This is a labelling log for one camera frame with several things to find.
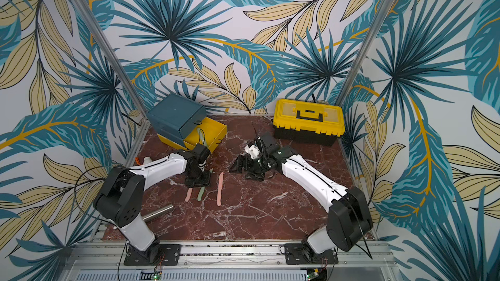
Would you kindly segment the yellow drawer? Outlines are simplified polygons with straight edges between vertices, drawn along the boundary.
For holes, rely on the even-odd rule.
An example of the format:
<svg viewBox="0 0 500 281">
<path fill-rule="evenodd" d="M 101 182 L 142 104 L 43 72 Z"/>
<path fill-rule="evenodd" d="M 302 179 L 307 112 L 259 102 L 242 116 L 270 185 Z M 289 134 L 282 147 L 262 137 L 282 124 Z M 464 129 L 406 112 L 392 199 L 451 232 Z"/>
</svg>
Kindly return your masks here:
<svg viewBox="0 0 500 281">
<path fill-rule="evenodd" d="M 176 150 L 192 150 L 197 144 L 202 144 L 213 154 L 215 149 L 222 143 L 227 135 L 227 126 L 206 117 L 201 125 L 197 126 L 181 144 L 178 144 L 160 134 L 158 138 L 162 143 Z"/>
</svg>

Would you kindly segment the green fruit knife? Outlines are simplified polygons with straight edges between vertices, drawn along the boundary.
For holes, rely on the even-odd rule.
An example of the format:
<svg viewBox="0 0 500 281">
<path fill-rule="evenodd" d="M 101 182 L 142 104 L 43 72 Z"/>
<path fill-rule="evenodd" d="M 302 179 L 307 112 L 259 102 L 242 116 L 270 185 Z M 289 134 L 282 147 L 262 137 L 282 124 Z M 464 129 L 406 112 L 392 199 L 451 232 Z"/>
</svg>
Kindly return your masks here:
<svg viewBox="0 0 500 281">
<path fill-rule="evenodd" d="M 198 202 L 200 202 L 203 199 L 203 195 L 204 195 L 205 189 L 206 189 L 205 186 L 203 186 L 203 187 L 200 188 L 199 194 L 197 196 L 197 201 Z"/>
</svg>

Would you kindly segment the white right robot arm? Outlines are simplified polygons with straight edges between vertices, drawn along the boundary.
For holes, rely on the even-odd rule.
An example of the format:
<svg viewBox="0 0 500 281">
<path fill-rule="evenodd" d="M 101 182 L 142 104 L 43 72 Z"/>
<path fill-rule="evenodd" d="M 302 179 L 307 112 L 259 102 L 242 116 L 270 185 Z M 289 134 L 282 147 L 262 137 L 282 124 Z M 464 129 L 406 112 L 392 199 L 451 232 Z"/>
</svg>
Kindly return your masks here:
<svg viewBox="0 0 500 281">
<path fill-rule="evenodd" d="M 312 167 L 291 146 L 281 146 L 272 134 L 248 143 L 229 171 L 246 172 L 246 178 L 263 181 L 269 171 L 278 171 L 308 192 L 328 213 L 325 226 L 308 235 L 297 250 L 307 263 L 320 259 L 325 251 L 348 252 L 373 228 L 366 197 L 357 187 L 347 188 Z"/>
</svg>

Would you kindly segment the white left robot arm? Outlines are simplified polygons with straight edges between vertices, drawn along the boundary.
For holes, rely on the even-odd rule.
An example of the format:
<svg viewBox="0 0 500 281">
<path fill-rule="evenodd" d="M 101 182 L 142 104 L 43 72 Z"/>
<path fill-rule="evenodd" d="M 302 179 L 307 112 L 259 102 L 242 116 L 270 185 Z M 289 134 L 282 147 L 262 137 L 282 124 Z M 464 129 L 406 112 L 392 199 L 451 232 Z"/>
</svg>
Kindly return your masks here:
<svg viewBox="0 0 500 281">
<path fill-rule="evenodd" d="M 143 193 L 180 174 L 185 175 L 185 184 L 189 188 L 207 186 L 211 173 L 205 165 L 210 155 L 207 147 L 197 144 L 192 150 L 177 150 L 143 165 L 113 167 L 96 195 L 93 207 L 129 241 L 132 255 L 152 264 L 160 257 L 160 243 L 141 216 Z"/>
</svg>

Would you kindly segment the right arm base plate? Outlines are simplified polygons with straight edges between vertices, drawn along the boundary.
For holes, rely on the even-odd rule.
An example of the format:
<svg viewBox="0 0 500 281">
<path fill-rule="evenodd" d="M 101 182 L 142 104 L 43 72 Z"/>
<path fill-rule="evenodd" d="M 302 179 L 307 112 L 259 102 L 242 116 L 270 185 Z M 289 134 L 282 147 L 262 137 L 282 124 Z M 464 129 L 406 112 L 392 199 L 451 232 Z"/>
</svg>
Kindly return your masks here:
<svg viewBox="0 0 500 281">
<path fill-rule="evenodd" d="M 303 243 L 285 243 L 281 252 L 287 265 L 336 265 L 339 262 L 335 250 L 329 249 L 318 254 Z"/>
</svg>

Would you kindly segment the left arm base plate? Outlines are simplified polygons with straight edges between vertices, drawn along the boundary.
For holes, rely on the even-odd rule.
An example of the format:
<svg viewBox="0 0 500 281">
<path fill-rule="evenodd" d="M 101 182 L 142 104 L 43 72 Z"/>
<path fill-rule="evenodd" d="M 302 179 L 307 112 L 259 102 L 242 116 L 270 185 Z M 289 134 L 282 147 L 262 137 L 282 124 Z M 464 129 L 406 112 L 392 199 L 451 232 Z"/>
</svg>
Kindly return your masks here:
<svg viewBox="0 0 500 281">
<path fill-rule="evenodd" d="M 177 266 L 182 246 L 180 244 L 155 244 L 146 251 L 128 247 L 125 266 Z"/>
</svg>

